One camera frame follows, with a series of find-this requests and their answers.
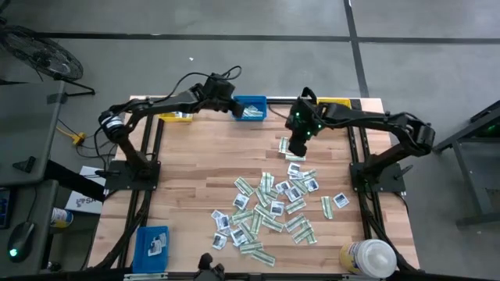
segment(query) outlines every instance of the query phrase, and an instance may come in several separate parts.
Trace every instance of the wooden tabletop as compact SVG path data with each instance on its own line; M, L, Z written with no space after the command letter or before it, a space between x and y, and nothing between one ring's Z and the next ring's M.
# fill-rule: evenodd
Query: wooden tabletop
M365 111L383 112L379 98L363 98L361 104ZM289 106L275 105L274 109L287 115ZM145 118L130 135L136 149L141 146L144 125ZM148 152L152 151L155 125L156 122ZM209 252L214 257L213 265L222 263L226 272L345 272L339 263L340 248L363 240L358 198L352 191L348 172L352 160L346 129L324 130L307 142L307 160L298 163L302 165L301 171L317 170L320 189L305 196L307 206L302 210L277 217L278 221L285 222L303 212L312 224L318 243L309 246L303 240L297 245L285 229L278 233L261 226L259 240L264 250L276 257L273 268L241 255L231 239L221 251L212 248L216 224L210 215L214 209L228 215L235 211L232 202L238 189L234 181L239 176L253 187L257 187L262 172L275 176L274 183L288 179L290 162L277 152L280 138L291 134L284 128L284 119L268 111L262 123L236 122L230 114L204 110L195 115L193 123L166 123L164 130L159 155L162 170L158 189L153 193L148 225L169 227L166 271L195 272L200 256ZM388 133L366 132L372 153L381 153L391 146ZM116 157L124 159L121 151ZM327 220L320 198L340 192L348 197L350 204L343 209L334 206L334 219ZM288 202L284 195L279 199ZM122 234L129 200L130 191L124 190L104 203L89 266L99 263ZM256 196L252 195L248 206L253 208L256 202ZM380 204L387 235L407 261L418 267L412 230L401 199L393 194L380 194ZM132 261L134 242L132 237L127 264Z

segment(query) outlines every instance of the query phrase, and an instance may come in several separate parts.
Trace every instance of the blue bin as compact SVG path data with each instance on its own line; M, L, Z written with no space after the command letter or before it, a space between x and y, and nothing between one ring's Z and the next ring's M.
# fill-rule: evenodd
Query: blue bin
M266 96L233 96L235 101L238 101L248 107L250 105L255 106L259 111L264 112L262 116L255 117L241 117L236 118L237 121L263 121L267 117L267 98Z
M148 256L148 249L155 237L161 233L166 234L166 246L162 253ZM143 226L137 230L135 238L134 261L132 262L133 273L159 273L165 272L168 263L169 252L169 228L168 226Z

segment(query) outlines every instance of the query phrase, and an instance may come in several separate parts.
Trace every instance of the white container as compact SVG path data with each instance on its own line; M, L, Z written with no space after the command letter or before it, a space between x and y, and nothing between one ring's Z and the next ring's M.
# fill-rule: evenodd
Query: white container
M346 244L341 264L350 272L372 278L386 278L396 270L396 253L382 240L369 239Z

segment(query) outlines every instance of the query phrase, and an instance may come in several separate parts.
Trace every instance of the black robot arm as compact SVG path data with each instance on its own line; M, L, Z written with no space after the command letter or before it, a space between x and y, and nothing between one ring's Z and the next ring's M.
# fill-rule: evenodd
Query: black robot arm
M399 144L379 155L371 155L362 171L367 178L377 181L387 166L410 155L427 155L432 150L434 130L429 123L412 114L364 112L336 103L317 105L316 101L313 91L306 87L291 106L285 126L292 131L288 149L297 156L305 155L306 141L324 128L357 126L391 132L398 138Z
M244 106L232 99L233 91L233 84L213 73L204 85L196 84L175 96L132 99L122 105L113 105L98 120L108 139L122 149L134 177L144 179L151 175L151 162L144 153L136 151L129 140L129 134L143 117L168 112L198 113L201 109L232 111L233 115L241 117ZM119 117L122 112L130 113L126 124Z

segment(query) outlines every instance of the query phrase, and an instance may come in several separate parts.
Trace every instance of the concrete floor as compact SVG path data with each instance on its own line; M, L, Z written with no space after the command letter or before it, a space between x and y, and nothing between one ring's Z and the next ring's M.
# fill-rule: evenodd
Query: concrete floor
M359 36L500 37L495 0L351 0ZM36 31L148 34L267 34L348 36L342 0L15 0L11 24ZM351 45L333 42L59 40L84 65L80 81L95 97L71 98L60 118L93 133L99 113L132 94L164 94L187 72L222 72L239 64L237 94L359 97ZM432 122L436 143L498 100L500 45L361 44L370 97L392 112ZM0 78L38 82L37 74L0 53ZM196 82L188 80L185 87ZM52 159L79 171L99 160L78 157L56 135ZM405 175L410 221L421 268L455 276L500 279L500 227L457 229L474 215L455 156L409 158ZM60 193L60 204L67 196ZM52 259L79 269L97 219L81 216L82 229L60 234Z

